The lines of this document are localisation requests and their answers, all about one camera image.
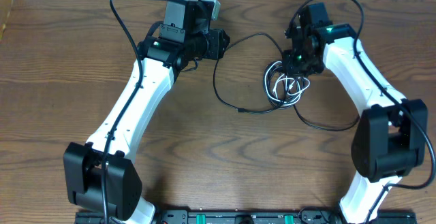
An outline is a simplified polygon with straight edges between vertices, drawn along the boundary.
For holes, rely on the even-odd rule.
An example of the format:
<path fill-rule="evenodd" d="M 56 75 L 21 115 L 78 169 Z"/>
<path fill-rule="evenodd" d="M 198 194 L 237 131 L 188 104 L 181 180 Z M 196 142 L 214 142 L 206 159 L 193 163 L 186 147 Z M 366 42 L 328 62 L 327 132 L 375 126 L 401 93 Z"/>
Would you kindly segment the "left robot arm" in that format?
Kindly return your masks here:
<path fill-rule="evenodd" d="M 77 223 L 152 223 L 155 206 L 142 197 L 134 167 L 142 136 L 159 102 L 190 62 L 222 58 L 229 36 L 214 29 L 218 0 L 165 0 L 162 21 L 153 23 L 114 107 L 85 143 L 63 154 L 68 200 L 80 207 Z"/>

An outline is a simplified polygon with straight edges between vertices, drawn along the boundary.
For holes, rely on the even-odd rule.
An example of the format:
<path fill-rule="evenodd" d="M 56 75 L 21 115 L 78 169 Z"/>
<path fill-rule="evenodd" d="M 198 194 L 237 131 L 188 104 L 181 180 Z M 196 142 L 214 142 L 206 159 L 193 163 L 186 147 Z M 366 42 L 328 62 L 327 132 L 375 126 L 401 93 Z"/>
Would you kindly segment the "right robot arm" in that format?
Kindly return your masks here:
<path fill-rule="evenodd" d="M 307 77 L 329 69 L 353 101 L 356 173 L 339 208 L 347 223 L 370 222 L 388 191 L 424 161 L 427 107 L 397 91 L 365 53 L 360 32 L 334 24 L 323 3 L 304 5 L 295 17 L 299 22 L 285 32 L 292 41 L 283 53 L 285 73 Z"/>

